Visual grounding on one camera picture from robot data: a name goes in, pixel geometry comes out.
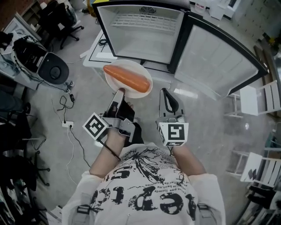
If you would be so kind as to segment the white chair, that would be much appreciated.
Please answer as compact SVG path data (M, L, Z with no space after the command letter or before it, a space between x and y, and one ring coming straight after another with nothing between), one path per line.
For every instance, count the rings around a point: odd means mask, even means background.
M228 174L241 182L258 183L273 188L277 184L277 178L281 172L281 159L263 157L253 152L234 151L239 156L237 165L233 172ZM257 170L253 180L249 179L248 171Z
M263 111L258 107L258 97L261 94L265 97L266 109ZM242 118L242 114L259 116L281 110L281 97L276 80L259 88L245 86L239 94L232 93L229 97L234 99L234 111L224 114L228 117Z

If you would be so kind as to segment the person's right forearm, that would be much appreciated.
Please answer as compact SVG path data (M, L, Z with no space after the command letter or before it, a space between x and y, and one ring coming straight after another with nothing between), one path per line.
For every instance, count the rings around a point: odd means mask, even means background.
M206 174L202 163L186 145L173 147L172 153L179 168L187 176Z

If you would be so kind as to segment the orange carrot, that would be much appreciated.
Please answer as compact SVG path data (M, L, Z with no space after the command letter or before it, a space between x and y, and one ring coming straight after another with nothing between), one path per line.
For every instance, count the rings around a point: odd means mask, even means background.
M146 77L123 67L105 65L103 70L106 74L140 93L145 93L150 88L150 82Z

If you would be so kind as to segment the green plant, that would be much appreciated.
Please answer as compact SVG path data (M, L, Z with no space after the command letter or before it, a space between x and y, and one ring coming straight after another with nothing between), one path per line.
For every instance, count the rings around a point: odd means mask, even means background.
M270 45L271 48L278 50L279 45L281 42L281 36L278 34L276 37L270 37L266 33L263 33L263 37L266 40L266 42Z

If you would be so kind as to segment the white round plate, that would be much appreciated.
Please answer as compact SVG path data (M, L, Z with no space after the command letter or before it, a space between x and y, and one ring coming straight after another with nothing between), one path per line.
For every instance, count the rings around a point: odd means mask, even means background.
M141 93L141 92L138 92L137 90L121 83L117 79L111 77L106 72L104 72L105 79L113 91L117 91L119 88L124 88L125 96L128 98L143 98L151 92L152 87L153 87L153 81L152 81L150 73L142 65L140 65L134 61L125 60L125 59L115 60L114 62L110 63L109 65L120 66L120 67L128 69L132 72L143 75L150 84L150 87L148 88L148 90L144 93Z

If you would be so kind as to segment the white storage box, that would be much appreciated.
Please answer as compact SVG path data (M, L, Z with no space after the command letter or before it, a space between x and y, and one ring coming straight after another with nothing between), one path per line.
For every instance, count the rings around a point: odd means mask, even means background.
M212 6L210 6L209 15L212 18L221 20L227 9L228 5L213 4Z

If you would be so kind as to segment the black white round appliance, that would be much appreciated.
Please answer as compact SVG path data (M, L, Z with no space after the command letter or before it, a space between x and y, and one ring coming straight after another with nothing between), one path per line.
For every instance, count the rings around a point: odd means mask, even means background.
M68 65L31 36L19 38L13 43L12 59L30 80L51 86L65 84L68 80Z

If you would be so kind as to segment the black office chair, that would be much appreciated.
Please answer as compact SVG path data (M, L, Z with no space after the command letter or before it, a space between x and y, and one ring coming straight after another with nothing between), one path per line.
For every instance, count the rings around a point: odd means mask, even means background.
M2 182L9 189L13 190L12 180L22 180L24 188L36 191L37 179L49 187L40 175L41 171L50 171L50 168L38 168L37 160L40 154L39 148L46 141L44 137L38 147L33 147L35 152L34 159L27 157L27 144L38 141L39 138L32 138L31 128L28 122L31 105L27 103L23 110L6 111L7 118L0 117L0 183Z
M84 27L79 25L75 12L72 12L68 5L51 0L40 13L39 25L48 33L44 47L48 48L53 39L59 40L60 49L63 49L64 43L68 37L79 41L79 38L73 33Z

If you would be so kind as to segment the white table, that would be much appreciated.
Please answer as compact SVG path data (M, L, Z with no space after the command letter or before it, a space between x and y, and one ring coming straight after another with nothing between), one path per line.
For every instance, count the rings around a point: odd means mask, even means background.
M99 41L104 38L105 36L103 31L100 31L91 48L87 51L83 65L85 67L92 68L92 70L99 75L101 79L106 80L105 74L103 72L103 66L110 64L118 58L113 56L108 44L103 46L99 45ZM152 79L155 81L162 81L166 83L172 83L175 81L174 75L169 73L166 65L153 62L144 62L143 66L147 69Z

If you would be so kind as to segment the white printed T-shirt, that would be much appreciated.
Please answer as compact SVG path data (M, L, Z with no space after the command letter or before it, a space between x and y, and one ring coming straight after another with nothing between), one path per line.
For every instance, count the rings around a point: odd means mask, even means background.
M120 158L104 178L82 174L62 225L226 225L215 175L187 176L153 143L126 147Z

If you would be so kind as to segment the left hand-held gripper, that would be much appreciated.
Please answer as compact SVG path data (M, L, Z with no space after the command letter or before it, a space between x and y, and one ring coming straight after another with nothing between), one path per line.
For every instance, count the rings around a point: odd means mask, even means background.
M107 135L108 129L114 128L120 135L129 137L129 142L132 142L135 111L124 100L124 96L125 89L118 89L103 116L94 112L83 125L84 130L95 141L101 141Z

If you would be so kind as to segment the black mini fridge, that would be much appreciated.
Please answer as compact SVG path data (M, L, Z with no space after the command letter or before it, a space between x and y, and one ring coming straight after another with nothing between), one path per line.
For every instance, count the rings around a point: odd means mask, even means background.
M114 56L164 64L176 79L212 99L224 98L268 73L247 47L189 7L144 0L92 6ZM176 29L111 26L117 14L173 18Z

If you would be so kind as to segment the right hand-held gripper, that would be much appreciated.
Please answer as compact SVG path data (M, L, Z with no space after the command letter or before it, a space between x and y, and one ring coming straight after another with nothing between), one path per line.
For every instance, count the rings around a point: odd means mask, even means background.
M162 88L159 96L160 116L156 120L162 144L165 147L183 146L187 142L189 123L186 122L184 104L181 99L170 90Z

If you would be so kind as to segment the person's left forearm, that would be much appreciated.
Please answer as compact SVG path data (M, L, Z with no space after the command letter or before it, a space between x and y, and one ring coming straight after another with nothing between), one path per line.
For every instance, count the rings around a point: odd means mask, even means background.
M107 140L99 155L89 169L91 175L104 178L120 161L119 156L124 147L126 137L114 128L108 129Z

